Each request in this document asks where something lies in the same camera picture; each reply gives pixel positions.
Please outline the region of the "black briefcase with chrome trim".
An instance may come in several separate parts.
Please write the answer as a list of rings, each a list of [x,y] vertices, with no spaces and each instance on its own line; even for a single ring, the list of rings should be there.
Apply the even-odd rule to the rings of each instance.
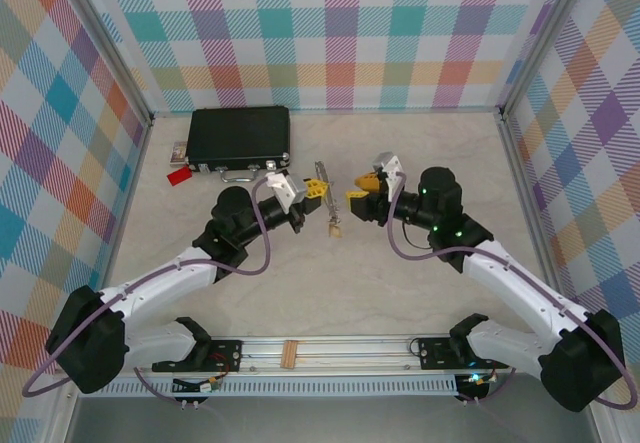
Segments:
[[[276,171],[291,163],[285,106],[199,109],[191,114],[185,162],[194,172]]]

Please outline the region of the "wiring connector bundle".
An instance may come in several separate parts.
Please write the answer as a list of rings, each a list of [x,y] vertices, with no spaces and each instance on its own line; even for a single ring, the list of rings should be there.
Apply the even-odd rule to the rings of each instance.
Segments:
[[[456,376],[457,398],[463,402],[484,399],[489,395],[491,385],[496,382],[497,374],[495,372],[458,375]]]
[[[220,386],[221,379],[217,377],[201,381],[187,381],[178,378],[172,380],[172,391],[174,393],[212,393],[219,390]]]

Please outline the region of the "aluminium frame floor rail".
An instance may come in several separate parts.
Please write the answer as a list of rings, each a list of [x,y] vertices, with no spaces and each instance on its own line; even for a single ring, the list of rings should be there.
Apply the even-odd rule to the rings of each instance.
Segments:
[[[291,115],[381,115],[381,114],[499,114],[496,106],[462,106],[462,107],[430,107],[430,108],[338,108],[338,109],[289,109]],[[158,111],[154,118],[178,118],[191,116],[191,111]]]
[[[130,213],[141,168],[149,145],[150,133],[152,132],[154,123],[154,118],[151,118],[142,126],[139,143],[129,154],[129,158],[125,166],[128,172],[124,174],[127,176],[125,181],[126,185],[123,190],[123,196],[116,201],[117,212],[115,229],[112,233],[112,238],[108,246],[106,260],[100,273],[100,279],[96,284],[98,289],[102,289],[109,284],[111,275],[114,271],[117,255],[124,236],[125,226]]]
[[[559,278],[557,265],[544,232],[537,201],[532,187],[529,185],[524,160],[519,153],[513,130],[508,118],[500,111],[496,113],[495,118],[542,276],[552,288],[563,293],[564,288]]]

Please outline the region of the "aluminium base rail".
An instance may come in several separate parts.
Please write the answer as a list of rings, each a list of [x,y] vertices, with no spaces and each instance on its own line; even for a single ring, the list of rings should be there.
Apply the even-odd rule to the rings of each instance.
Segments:
[[[451,374],[507,373],[493,370],[422,370],[417,354],[417,339],[435,336],[290,336],[290,337],[216,337],[243,341],[242,359],[233,376],[365,376],[395,374]],[[280,367],[283,343],[297,340],[298,350],[294,369]],[[154,356],[151,361],[138,363],[140,369],[155,373],[213,375],[219,373],[207,362],[178,363],[167,356]]]

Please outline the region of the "aluminium frame post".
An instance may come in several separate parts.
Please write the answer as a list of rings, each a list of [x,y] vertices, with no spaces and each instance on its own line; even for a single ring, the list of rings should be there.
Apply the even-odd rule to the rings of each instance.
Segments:
[[[524,97],[576,1],[545,0],[500,96],[497,108],[503,119],[508,117]]]
[[[142,91],[135,82],[124,59],[122,58],[116,43],[111,37],[100,13],[91,0],[73,0],[89,36],[93,39],[96,48],[105,57],[106,63],[113,71],[114,78],[120,85],[124,95],[131,103],[134,111],[147,126],[153,123],[153,113],[147,105]]]

